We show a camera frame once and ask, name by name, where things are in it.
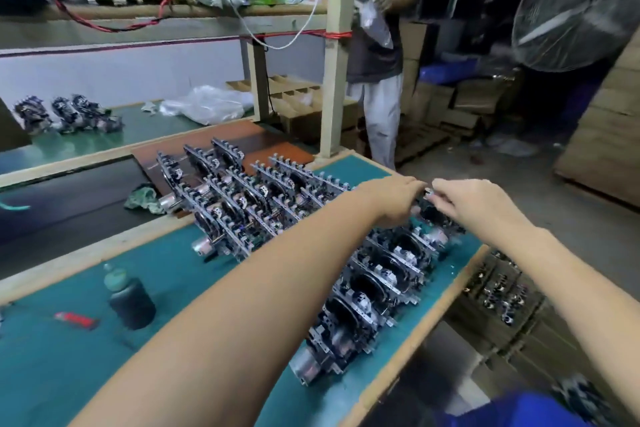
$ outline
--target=wooden post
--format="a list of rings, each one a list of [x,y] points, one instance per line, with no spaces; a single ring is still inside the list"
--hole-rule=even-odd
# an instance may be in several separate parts
[[[269,83],[267,81],[267,61],[264,47],[254,40],[246,45],[249,56],[249,74],[253,95],[255,121],[265,120],[269,116]]]
[[[328,0],[326,31],[351,30],[353,0]],[[331,157],[340,147],[342,106],[346,86],[348,48],[337,39],[324,43],[324,81],[320,156]]]

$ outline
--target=white pants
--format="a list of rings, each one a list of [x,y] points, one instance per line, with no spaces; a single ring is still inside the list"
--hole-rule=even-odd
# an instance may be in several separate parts
[[[403,75],[378,83],[350,83],[347,96],[364,105],[371,156],[378,164],[396,169],[396,137],[400,123],[400,93]]]

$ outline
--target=white cable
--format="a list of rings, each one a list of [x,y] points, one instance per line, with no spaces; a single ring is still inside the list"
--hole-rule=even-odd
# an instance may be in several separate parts
[[[264,42],[262,42],[260,39],[258,39],[252,32],[251,29],[249,29],[249,27],[247,26],[246,22],[244,22],[244,17],[242,17],[240,15],[240,12],[238,12],[238,10],[236,9],[236,6],[231,2],[231,0],[229,0],[229,4],[231,5],[231,8],[233,8],[234,12],[236,13],[236,16],[238,16],[238,18],[240,19],[240,21],[242,22],[244,28],[246,29],[246,31],[249,33],[249,35],[253,38],[253,40],[255,42],[257,42],[258,44],[264,46],[265,48],[268,49],[274,49],[274,50],[281,50],[281,49],[286,49],[288,48],[290,45],[292,45],[294,42],[296,42],[296,39],[298,38],[298,36],[300,34],[302,34],[304,32],[304,30],[307,28],[307,26],[309,25],[309,22],[311,22],[311,18],[314,16],[315,12],[316,12],[316,7],[318,5],[318,0],[314,1],[314,7],[313,9],[311,9],[311,14],[309,14],[309,17],[307,19],[307,22],[305,22],[304,26],[302,26],[302,29],[300,29],[298,31],[298,33],[293,37],[292,40],[290,40],[290,42],[286,43],[284,46],[281,46],[279,48],[275,47],[275,46],[270,46]]]

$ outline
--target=clear plastic bag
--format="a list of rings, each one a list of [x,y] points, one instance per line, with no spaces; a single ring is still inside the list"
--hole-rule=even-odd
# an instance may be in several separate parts
[[[200,124],[215,125],[236,120],[252,107],[250,92],[204,85],[192,89],[184,98],[164,100],[160,103],[160,113],[166,116],[182,114]]]
[[[360,26],[364,32],[380,46],[386,49],[393,49],[394,42],[391,40],[389,26],[382,14],[376,8],[376,4],[370,0],[359,6]]]

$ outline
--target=black bottle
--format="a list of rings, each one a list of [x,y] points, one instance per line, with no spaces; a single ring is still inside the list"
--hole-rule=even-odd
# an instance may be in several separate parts
[[[130,278],[125,269],[114,269],[104,265],[107,275],[104,285],[112,294],[109,305],[129,329],[148,326],[156,317],[156,306],[139,278]]]

